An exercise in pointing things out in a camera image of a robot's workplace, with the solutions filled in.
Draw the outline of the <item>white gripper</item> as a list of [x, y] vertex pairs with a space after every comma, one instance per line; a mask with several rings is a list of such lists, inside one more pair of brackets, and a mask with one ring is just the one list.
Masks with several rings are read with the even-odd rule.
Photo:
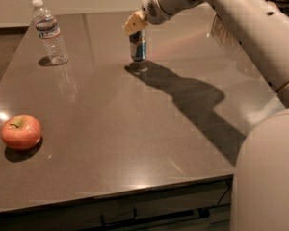
[[147, 22], [152, 25], [159, 25], [170, 20], [183, 10], [196, 7], [202, 0], [143, 0], [142, 10], [132, 13], [123, 30], [127, 36], [141, 31]]

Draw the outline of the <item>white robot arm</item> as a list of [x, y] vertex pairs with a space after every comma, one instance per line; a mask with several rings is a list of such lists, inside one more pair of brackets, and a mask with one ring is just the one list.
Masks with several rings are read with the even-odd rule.
[[289, 17], [265, 0], [143, 0], [123, 29], [134, 34], [202, 2], [216, 12], [284, 107], [256, 125], [240, 148], [230, 231], [289, 231]]

